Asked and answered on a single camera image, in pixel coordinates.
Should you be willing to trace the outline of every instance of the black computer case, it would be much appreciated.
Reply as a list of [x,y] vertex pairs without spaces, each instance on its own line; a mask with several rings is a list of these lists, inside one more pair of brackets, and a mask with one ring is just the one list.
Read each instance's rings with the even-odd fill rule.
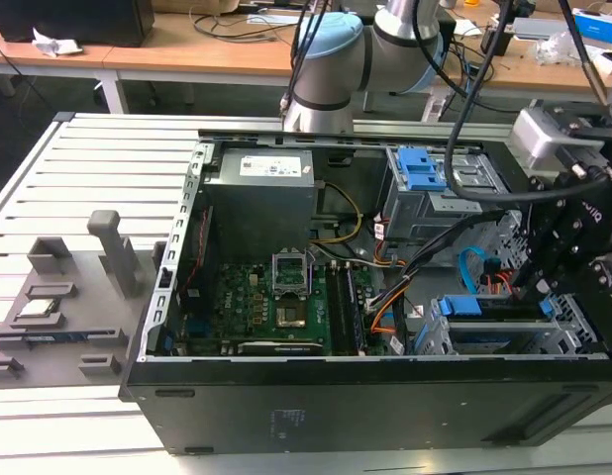
[[0,0],[0,34],[30,42],[33,28],[80,44],[139,47],[154,22],[151,0]]

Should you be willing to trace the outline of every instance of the paper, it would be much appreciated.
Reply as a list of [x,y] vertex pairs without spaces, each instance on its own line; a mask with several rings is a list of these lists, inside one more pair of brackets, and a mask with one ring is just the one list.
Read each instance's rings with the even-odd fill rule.
[[252,25],[297,25],[299,17],[294,15],[248,15],[247,23]]
[[45,37],[35,28],[33,28],[33,35],[35,39],[31,43],[47,56],[57,57],[61,54],[83,52],[83,49],[77,45],[75,40],[56,40]]
[[481,35],[482,30],[471,20],[456,20],[456,29],[454,35],[461,35],[465,37],[475,37]]

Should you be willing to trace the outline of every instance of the light blue robot joint cap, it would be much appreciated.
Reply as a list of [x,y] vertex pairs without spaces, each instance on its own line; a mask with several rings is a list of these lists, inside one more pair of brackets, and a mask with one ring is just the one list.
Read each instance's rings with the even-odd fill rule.
[[[315,15],[308,38],[313,34],[319,15]],[[299,32],[299,44],[302,46],[309,19],[304,19]],[[308,48],[306,59],[327,56],[351,45],[363,31],[363,23],[356,15],[334,12],[326,13],[317,30],[313,43]]]

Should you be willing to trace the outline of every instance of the ram slot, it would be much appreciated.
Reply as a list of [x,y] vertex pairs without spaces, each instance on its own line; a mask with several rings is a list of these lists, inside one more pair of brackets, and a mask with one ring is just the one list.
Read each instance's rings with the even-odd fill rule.
[[351,269],[344,269],[344,287],[346,294],[346,325],[349,334],[353,336],[352,346],[354,354],[361,353],[365,350],[365,336],[363,334],[363,323],[361,321],[361,310],[357,301],[357,287],[353,279]]
[[330,316],[330,333],[333,354],[353,354],[351,341],[353,334],[346,325],[346,301],[344,299],[344,281],[337,267],[326,267],[326,294],[328,296],[328,315]]

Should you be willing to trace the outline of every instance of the black cable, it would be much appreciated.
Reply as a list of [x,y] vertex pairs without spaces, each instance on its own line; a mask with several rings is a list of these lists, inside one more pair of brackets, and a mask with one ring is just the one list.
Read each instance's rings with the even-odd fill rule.
[[409,285],[412,275],[422,266],[429,263],[434,256],[440,251],[453,245],[456,239],[469,228],[482,223],[499,222],[506,214],[505,210],[485,211],[479,215],[472,215],[459,220],[439,235],[428,240],[416,253],[412,256],[409,262],[401,270],[401,278],[393,286],[382,292],[374,298],[371,305],[376,305],[379,302],[385,302],[390,296],[398,292],[402,287]]
[[310,32],[310,28],[313,25],[314,21],[315,21],[315,15],[311,14],[311,16],[308,18],[308,24],[306,25],[306,31],[304,33],[304,41],[302,42],[301,45],[299,44],[301,26],[299,30],[297,29],[295,30],[295,35],[293,36],[293,42],[295,43],[295,55],[291,56],[290,58],[290,64],[292,67],[292,71],[290,74],[290,79],[288,80],[288,98],[289,100],[292,99],[293,97],[293,89],[295,87],[295,81],[297,80],[298,70],[301,69],[301,63],[303,62],[303,56],[306,55],[306,52],[304,50],[304,44],[306,43],[306,40],[308,38],[308,33]]
[[511,208],[516,208],[520,203],[539,203],[544,201],[572,198],[590,192],[594,189],[600,188],[603,183],[609,180],[608,176],[605,173],[597,177],[594,181],[578,186],[572,186],[570,188],[506,194],[477,193],[469,191],[460,186],[460,184],[456,180],[453,165],[456,142],[458,141],[458,136],[462,129],[462,126],[464,125],[464,121],[466,120],[468,111],[473,104],[473,98],[476,96],[477,92],[482,86],[482,83],[484,81],[484,75],[486,74],[489,64],[491,63],[491,60],[493,59],[493,56],[497,51],[500,37],[502,36],[502,33],[504,33],[504,29],[506,28],[506,24],[508,23],[510,8],[511,2],[505,0],[500,10],[497,32],[495,35],[493,35],[493,40],[491,41],[488,53],[484,59],[484,62],[482,63],[482,66],[480,67],[475,81],[473,82],[473,86],[471,87],[469,95],[467,96],[466,101],[464,101],[464,106],[462,106],[462,110],[460,111],[458,120],[454,123],[454,128],[452,129],[452,133],[450,134],[449,140],[447,141],[447,147],[445,149],[444,167],[445,178],[449,183],[450,189],[457,196],[465,200],[477,201],[479,203],[492,203],[495,205],[510,205]]
[[[429,53],[427,51],[427,46],[425,45],[425,41],[423,40],[423,36],[421,35],[421,31],[418,27],[418,2],[420,2],[421,0],[412,0],[412,11],[411,11],[411,15],[412,15],[412,30],[414,31],[414,36],[416,37],[417,41],[418,41],[418,48],[421,51],[421,53],[423,54],[423,56],[425,57],[425,59],[427,59],[427,62],[429,62],[430,66],[432,66],[432,68],[436,71],[436,74],[438,74],[440,76],[441,79],[443,79],[447,85],[449,87],[451,87],[452,89],[454,89],[458,95],[460,95],[463,98],[466,98],[468,96],[468,94],[466,93],[466,91],[464,91],[461,87],[459,87],[457,84],[455,84],[443,71],[443,69],[434,61],[434,59],[432,58],[432,54]],[[492,106],[487,106],[486,104],[480,102],[479,100],[473,98],[473,101],[475,103],[476,106],[481,107],[482,109],[487,109],[489,111],[493,111],[493,112],[501,112],[501,113],[506,113],[506,114],[518,114],[520,111],[516,111],[514,109],[501,109],[499,107],[492,107]]]
[[288,28],[291,27],[292,25],[279,25],[277,27],[269,27],[269,28],[265,28],[263,30],[257,30],[255,32],[246,32],[246,33],[239,33],[237,35],[222,35],[219,33],[213,33],[213,30],[216,27],[225,27],[225,25],[220,25],[218,22],[215,23],[214,27],[212,27],[212,30],[205,30],[204,28],[201,28],[199,23],[203,20],[206,20],[208,18],[213,18],[212,15],[201,15],[200,17],[198,17],[196,20],[194,20],[194,30],[196,30],[198,33],[202,33],[203,35],[207,35],[208,37],[212,37],[215,38],[217,40],[238,40],[238,39],[242,39],[242,40],[252,40],[255,38],[260,38],[260,39],[268,39],[268,40],[275,40],[274,37],[265,37],[263,34],[267,33],[267,32],[273,32],[275,30],[280,30],[282,28]]
[[299,49],[299,52],[297,54],[295,66],[293,67],[293,72],[291,74],[291,78],[288,83],[288,100],[289,101],[292,100],[294,89],[295,89],[295,83],[297,82],[297,78],[299,77],[299,72],[301,71],[302,64],[304,63],[306,54],[308,53],[310,46],[313,44],[313,41],[315,40],[315,36],[317,35],[317,32],[319,31],[319,26],[324,20],[324,15],[326,15],[326,10],[328,9],[328,3],[329,3],[329,0],[324,0],[324,4],[322,5],[322,10],[320,14],[317,16],[317,22],[315,22],[313,34],[310,36],[310,38],[308,37],[308,34],[310,32],[310,26],[311,26],[312,20],[315,17],[315,15],[311,15],[308,21],[308,26],[306,27],[306,33],[304,34],[304,41],[302,42],[302,46]]
[[[468,47],[460,42],[453,42],[453,47],[454,49],[449,49],[449,52],[453,55],[455,55],[460,63],[460,79],[459,79],[459,83],[458,86],[462,87],[462,84],[464,83],[464,77],[468,77],[469,79],[475,79],[475,76],[469,74],[466,70],[466,57],[465,57],[465,52],[471,51],[474,52],[475,54],[477,54],[478,56],[484,58],[484,54],[482,54],[479,51],[476,51],[475,49],[473,49],[472,47]],[[487,83],[488,81],[490,81],[491,79],[493,79],[493,77],[495,76],[495,67],[493,66],[493,64],[491,63],[491,73],[489,74],[488,77],[486,77],[484,79],[484,83]],[[447,102],[445,103],[445,106],[443,106],[443,112],[441,113],[441,118],[443,117],[443,115],[445,114],[445,112],[452,110],[454,112],[459,112],[455,109],[452,108],[452,105],[454,104],[454,99],[456,99],[456,92],[453,92],[451,94],[451,96],[449,97],[449,99],[447,100]]]
[[585,77],[587,78],[587,82],[590,83],[590,88],[592,92],[601,103],[602,106],[607,106],[607,92],[605,89],[605,85],[601,80],[601,76],[597,72],[594,64],[592,64],[592,60],[585,50],[585,45],[583,44],[583,40],[581,39],[581,34],[579,33],[578,28],[576,27],[576,23],[574,22],[574,17],[572,16],[572,10],[570,10],[570,6],[567,4],[567,0],[559,0],[561,12],[563,13],[563,17],[565,18],[565,23],[567,24],[567,28],[570,31],[570,35],[572,36],[572,41],[574,42],[574,46],[576,47],[576,51],[579,53],[579,58],[581,59],[581,67],[583,68],[583,72],[585,73]]
[[[449,52],[451,54],[455,55],[456,58],[458,59],[459,63],[460,63],[460,79],[459,79],[458,86],[462,87],[462,84],[464,83],[464,75],[465,75],[464,61],[462,60],[462,57],[459,55],[459,53],[457,51],[450,49]],[[449,99],[445,103],[445,106],[443,106],[443,112],[441,113],[441,118],[452,107],[452,104],[454,103],[454,99],[456,99],[457,95],[458,94],[456,94],[456,91],[452,92],[451,96],[449,97]]]
[[9,59],[9,57],[7,57],[7,55],[4,52],[2,52],[2,49],[0,49],[0,55],[4,58],[5,61],[7,61],[7,63],[13,68],[14,71],[16,71],[18,75],[22,77],[22,79],[27,84],[29,84],[33,92],[35,92],[38,95],[38,97],[42,99],[42,102],[44,102],[45,105],[55,114],[56,113],[55,107],[51,105],[51,103],[47,100],[47,98],[42,95],[42,93],[38,90],[36,86],[33,85],[33,83],[27,78],[27,76],[25,76],[22,72],[20,72],[20,69],[16,67],[16,65],[11,61],[11,59]]
[[302,29],[302,21],[304,20],[304,16],[306,15],[306,10],[308,10],[308,4],[310,2],[308,0],[304,0],[304,4],[302,5],[301,12],[299,12],[299,19],[297,20],[297,24],[295,25],[295,35],[293,35],[293,42],[290,46],[290,65],[291,67],[295,66],[295,54],[297,54],[297,47],[299,46],[299,32]]
[[[335,227],[335,238],[340,238],[340,237],[341,237],[341,234],[339,233],[339,227]],[[348,244],[346,240],[340,242],[340,244],[348,251],[351,257],[360,259],[360,257],[353,251],[353,249],[351,248],[351,246]]]

